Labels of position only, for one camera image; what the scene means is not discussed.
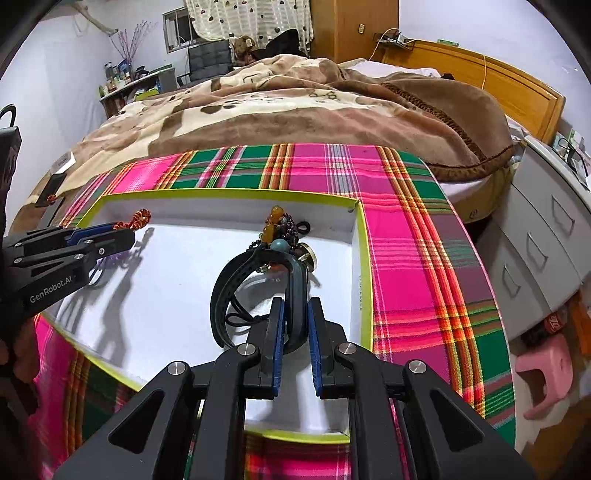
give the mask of orange tassel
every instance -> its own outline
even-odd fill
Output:
[[[152,215],[150,214],[150,211],[147,208],[142,208],[141,210],[138,210],[137,212],[134,213],[133,217],[131,218],[130,223],[117,222],[113,226],[113,230],[120,230],[122,228],[129,228],[129,229],[133,230],[134,232],[136,232],[140,228],[144,228],[146,225],[148,225],[151,218],[152,218]]]

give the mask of window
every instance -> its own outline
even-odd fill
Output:
[[[195,32],[186,7],[165,13],[163,17],[164,41],[167,52],[170,53],[206,41]]]

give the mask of orange bead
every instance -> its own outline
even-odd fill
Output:
[[[275,205],[271,209],[271,214],[269,215],[267,220],[273,224],[276,224],[284,213],[285,212],[283,211],[283,208],[281,208],[279,205]]]
[[[266,224],[262,230],[261,242],[270,244],[273,241],[273,235],[275,235],[275,227],[271,223]]]

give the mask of drawer handle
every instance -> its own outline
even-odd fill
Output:
[[[509,277],[509,280],[511,280],[511,283],[515,286],[515,292],[511,291],[511,287],[507,284],[507,281],[505,280],[505,273],[507,274],[507,277]],[[509,273],[509,270],[507,269],[507,264],[503,265],[502,278],[503,278],[503,283],[505,284],[505,287],[507,287],[507,290],[509,290],[509,295],[511,296],[512,299],[514,299],[517,296],[517,294],[519,293],[519,291],[521,290],[521,285],[518,285],[515,282],[515,280],[513,280],[513,277],[511,277],[511,274]]]
[[[569,213],[560,204],[560,202],[558,200],[556,200],[556,197],[554,197],[554,195],[552,195],[552,213],[554,213],[554,204],[558,205],[560,207],[560,209],[564,212],[564,214],[569,218],[569,220],[570,220],[570,229],[569,229],[568,235],[570,236],[571,233],[573,233],[573,229],[574,229],[574,218],[572,218],[569,215]]]
[[[527,238],[528,238],[528,240],[531,240],[531,243],[533,243],[534,244],[534,247],[536,247],[538,249],[538,252],[540,252],[540,255],[542,255],[542,257],[544,257],[544,263],[542,263],[542,266],[540,267],[540,270],[543,270],[544,267],[546,266],[547,261],[548,261],[548,255],[544,255],[544,252],[542,252],[541,248],[538,247],[538,244],[535,243],[535,240],[531,236],[531,233],[528,233],[527,234]]]

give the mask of desk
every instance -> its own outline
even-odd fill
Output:
[[[167,67],[162,70],[157,70],[156,72],[152,72],[145,77],[140,78],[139,80],[134,80],[127,85],[114,90],[113,92],[105,95],[103,98],[100,99],[100,102],[105,109],[105,113],[107,118],[116,115],[121,108],[121,100],[123,101],[123,105],[125,105],[128,95],[132,92],[133,89],[143,87],[146,90],[152,88],[157,81],[160,81],[160,85],[162,87],[161,93],[172,92],[177,89],[176,78],[174,77],[174,67]]]

